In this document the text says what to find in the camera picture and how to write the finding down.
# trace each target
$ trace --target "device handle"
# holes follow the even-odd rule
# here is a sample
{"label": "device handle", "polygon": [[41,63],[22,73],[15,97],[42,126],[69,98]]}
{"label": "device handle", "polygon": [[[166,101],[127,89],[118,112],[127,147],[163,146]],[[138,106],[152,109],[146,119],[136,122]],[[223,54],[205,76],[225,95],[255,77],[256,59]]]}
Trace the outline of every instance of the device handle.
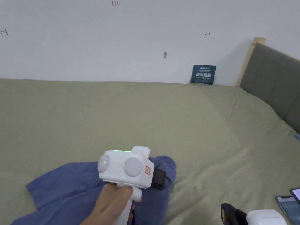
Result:
{"label": "device handle", "polygon": [[[124,184],[118,184],[117,183],[118,188],[120,188],[122,186],[124,186]],[[121,215],[114,222],[114,225],[126,225],[127,222],[128,222],[128,217],[129,217],[132,201],[139,201],[142,197],[142,190],[141,189],[139,189],[135,186],[131,186],[131,187],[132,187],[132,195],[130,196],[130,198],[127,202],[127,205],[124,208],[123,212],[121,213]]]}
{"label": "device handle", "polygon": [[114,225],[126,225],[127,224],[129,213],[130,213],[131,204],[132,204],[132,200],[129,199],[128,202],[127,202],[126,207],[123,210],[123,212],[117,218],[117,220],[114,222]]}

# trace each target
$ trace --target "handwritten mark on wall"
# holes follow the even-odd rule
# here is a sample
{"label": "handwritten mark on wall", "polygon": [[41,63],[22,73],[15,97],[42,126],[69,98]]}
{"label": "handwritten mark on wall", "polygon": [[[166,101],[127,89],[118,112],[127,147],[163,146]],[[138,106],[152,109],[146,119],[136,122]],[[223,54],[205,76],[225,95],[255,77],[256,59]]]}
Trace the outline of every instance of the handwritten mark on wall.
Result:
{"label": "handwritten mark on wall", "polygon": [[5,28],[5,30],[0,31],[0,34],[2,34],[3,32],[6,32],[6,34],[8,35],[8,33],[7,33],[7,31],[6,31],[6,28]]}

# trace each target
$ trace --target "white gun-shaped device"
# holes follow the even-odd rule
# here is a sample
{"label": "white gun-shaped device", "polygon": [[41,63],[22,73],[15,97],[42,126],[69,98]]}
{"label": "white gun-shaped device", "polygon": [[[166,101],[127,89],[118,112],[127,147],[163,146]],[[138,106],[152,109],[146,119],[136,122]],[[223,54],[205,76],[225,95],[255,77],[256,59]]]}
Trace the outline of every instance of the white gun-shaped device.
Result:
{"label": "white gun-shaped device", "polygon": [[115,225],[126,225],[132,201],[142,197],[140,188],[149,188],[152,183],[154,164],[148,157],[150,149],[147,147],[133,147],[131,151],[108,150],[98,162],[99,178],[117,184],[118,187],[130,186],[133,193],[115,221]]}

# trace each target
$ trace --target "dark blue card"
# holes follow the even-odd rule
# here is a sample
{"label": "dark blue card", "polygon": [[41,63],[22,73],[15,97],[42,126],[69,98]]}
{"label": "dark blue card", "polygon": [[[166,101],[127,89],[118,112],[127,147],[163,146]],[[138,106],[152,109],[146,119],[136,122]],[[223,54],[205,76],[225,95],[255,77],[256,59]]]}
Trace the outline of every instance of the dark blue card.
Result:
{"label": "dark blue card", "polygon": [[217,66],[194,65],[190,83],[213,84]]}

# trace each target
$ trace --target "gray upholstered headboard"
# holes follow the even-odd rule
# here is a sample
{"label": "gray upholstered headboard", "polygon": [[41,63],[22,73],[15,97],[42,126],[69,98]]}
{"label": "gray upholstered headboard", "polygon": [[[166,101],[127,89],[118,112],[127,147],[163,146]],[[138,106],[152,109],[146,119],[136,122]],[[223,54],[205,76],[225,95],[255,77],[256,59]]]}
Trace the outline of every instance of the gray upholstered headboard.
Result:
{"label": "gray upholstered headboard", "polygon": [[240,87],[264,100],[300,132],[300,61],[255,44]]}

